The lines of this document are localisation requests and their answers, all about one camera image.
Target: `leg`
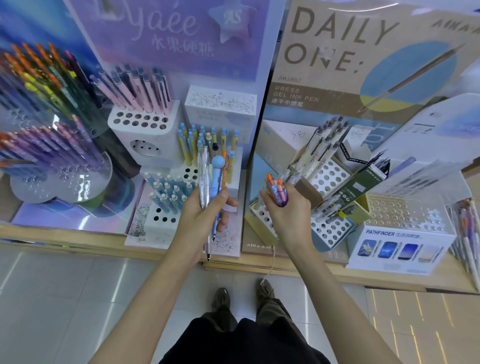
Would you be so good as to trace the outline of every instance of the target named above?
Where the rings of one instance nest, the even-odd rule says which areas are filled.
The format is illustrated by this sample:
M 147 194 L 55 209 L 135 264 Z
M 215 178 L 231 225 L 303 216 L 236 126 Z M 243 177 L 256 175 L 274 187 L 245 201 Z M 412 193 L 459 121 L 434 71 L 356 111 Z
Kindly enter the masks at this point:
M 219 288 L 214 295 L 212 312 L 202 315 L 209 319 L 217 331 L 229 332 L 237 327 L 237 320 L 230 312 L 230 295 L 226 288 Z
M 257 298 L 257 318 L 256 322 L 259 325 L 270 326 L 279 317 L 284 317 L 289 323 L 292 329 L 297 335 L 306 343 L 305 338 L 301 334 L 297 325 L 292 321 L 290 314 L 285 306 L 278 298 L 275 298 L 275 293 L 272 285 L 269 281 L 265 280 L 261 284 L 259 279 L 255 286 L 256 298 Z

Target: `purple poster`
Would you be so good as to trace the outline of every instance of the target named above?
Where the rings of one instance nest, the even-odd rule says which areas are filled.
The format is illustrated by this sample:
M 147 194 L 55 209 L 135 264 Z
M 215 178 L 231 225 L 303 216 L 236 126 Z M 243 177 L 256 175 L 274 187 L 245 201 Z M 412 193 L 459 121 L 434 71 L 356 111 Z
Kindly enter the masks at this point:
M 267 0 L 65 0 L 111 64 L 252 80 Z

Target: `pants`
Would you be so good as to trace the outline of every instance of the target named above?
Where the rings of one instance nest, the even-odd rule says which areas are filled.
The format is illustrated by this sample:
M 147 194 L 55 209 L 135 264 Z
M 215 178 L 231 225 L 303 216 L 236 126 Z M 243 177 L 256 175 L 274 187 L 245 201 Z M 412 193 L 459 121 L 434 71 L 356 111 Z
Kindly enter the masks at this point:
M 226 306 L 220 306 L 215 312 L 207 312 L 203 314 L 202 317 L 210 320 L 219 332 L 233 331 L 238 324 L 236 318 Z M 259 325 L 270 326 L 279 317 L 286 318 L 301 340 L 307 343 L 297 325 L 293 323 L 287 309 L 278 298 L 268 298 L 261 302 L 260 307 L 257 310 L 255 322 Z

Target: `forearm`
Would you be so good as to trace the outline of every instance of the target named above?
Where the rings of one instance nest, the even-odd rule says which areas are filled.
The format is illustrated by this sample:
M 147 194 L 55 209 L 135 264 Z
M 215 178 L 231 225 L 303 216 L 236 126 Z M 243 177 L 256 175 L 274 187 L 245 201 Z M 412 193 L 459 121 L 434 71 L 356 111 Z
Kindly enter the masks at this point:
M 90 364 L 149 364 L 188 272 L 167 252 Z
M 288 254 L 307 286 L 339 364 L 401 364 L 313 245 Z

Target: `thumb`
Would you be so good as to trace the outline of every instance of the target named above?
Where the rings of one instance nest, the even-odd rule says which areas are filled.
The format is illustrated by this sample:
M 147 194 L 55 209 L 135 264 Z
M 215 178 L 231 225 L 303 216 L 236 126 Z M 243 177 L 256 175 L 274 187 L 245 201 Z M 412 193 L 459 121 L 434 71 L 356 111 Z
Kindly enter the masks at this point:
M 210 203 L 204 210 L 202 216 L 204 216 L 204 218 L 207 220 L 211 220 L 213 224 L 215 217 L 220 212 L 223 205 L 227 202 L 227 199 L 228 191 L 226 189 L 221 190 L 219 194 L 217 194 L 212 200 L 210 200 Z
M 272 197 L 270 196 L 270 194 L 267 191 L 260 190 L 260 196 L 262 197 L 262 199 L 265 203 L 265 206 L 267 206 L 268 211 L 270 211 L 270 215 L 271 215 L 272 211 L 274 211 L 276 208 L 278 208 L 278 206 L 273 201 Z

